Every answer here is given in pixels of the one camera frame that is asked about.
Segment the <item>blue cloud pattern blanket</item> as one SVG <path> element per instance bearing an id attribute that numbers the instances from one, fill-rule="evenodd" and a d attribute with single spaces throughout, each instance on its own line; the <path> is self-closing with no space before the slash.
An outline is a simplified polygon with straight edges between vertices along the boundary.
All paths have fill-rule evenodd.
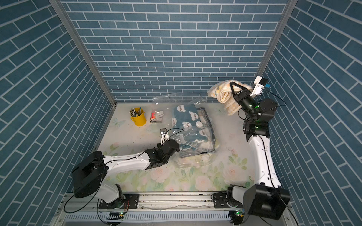
<path id="1" fill-rule="evenodd" d="M 173 128 L 181 130 L 172 136 L 180 145 L 181 158 L 216 152 L 214 128 L 204 107 L 179 105 L 173 109 L 171 122 Z"/>

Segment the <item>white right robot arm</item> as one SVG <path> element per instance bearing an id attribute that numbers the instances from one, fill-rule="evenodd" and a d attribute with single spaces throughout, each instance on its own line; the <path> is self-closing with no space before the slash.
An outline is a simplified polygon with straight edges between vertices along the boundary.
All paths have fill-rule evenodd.
<path id="1" fill-rule="evenodd" d="M 278 220 L 290 201 L 290 193 L 282 188 L 276 175 L 270 151 L 269 121 L 278 103 L 272 99 L 254 100 L 256 93 L 230 82 L 232 96 L 246 117 L 243 132 L 255 161 L 255 183 L 249 188 L 230 185 L 226 202 L 232 208 L 242 208 L 246 214 L 262 219 Z"/>

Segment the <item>orange checkered sunflower blanket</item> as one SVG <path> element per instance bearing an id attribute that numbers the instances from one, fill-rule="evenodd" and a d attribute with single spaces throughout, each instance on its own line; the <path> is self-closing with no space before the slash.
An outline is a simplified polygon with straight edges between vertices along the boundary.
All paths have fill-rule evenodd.
<path id="1" fill-rule="evenodd" d="M 214 86 L 212 86 L 208 91 L 208 97 L 217 99 L 218 102 L 224 105 L 224 109 L 227 111 L 227 115 L 233 115 L 238 110 L 241 109 L 241 106 L 237 104 L 232 95 L 232 90 L 230 83 L 235 82 L 236 84 L 247 88 L 249 91 L 253 91 L 253 88 L 250 85 L 241 83 L 236 80 L 227 80 L 222 81 Z"/>

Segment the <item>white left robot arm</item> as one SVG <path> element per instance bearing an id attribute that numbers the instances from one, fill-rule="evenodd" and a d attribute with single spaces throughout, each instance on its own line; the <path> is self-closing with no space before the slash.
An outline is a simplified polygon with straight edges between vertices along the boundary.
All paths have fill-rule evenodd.
<path id="1" fill-rule="evenodd" d="M 84 198 L 94 194 L 109 204 L 120 201 L 123 198 L 120 185 L 111 184 L 106 178 L 121 172 L 161 167 L 179 151 L 179 144 L 171 139 L 136 154 L 111 156 L 93 152 L 72 169 L 74 196 Z"/>

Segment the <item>clear plastic vacuum bag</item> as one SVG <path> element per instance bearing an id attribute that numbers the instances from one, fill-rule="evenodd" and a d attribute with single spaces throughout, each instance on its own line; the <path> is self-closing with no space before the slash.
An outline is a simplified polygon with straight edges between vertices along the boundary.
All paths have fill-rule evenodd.
<path id="1" fill-rule="evenodd" d="M 216 157 L 219 142 L 206 110 L 204 97 L 171 93 L 152 99 L 153 113 L 166 128 L 166 140 L 174 140 L 180 151 L 172 158 L 179 168 L 210 165 Z"/>

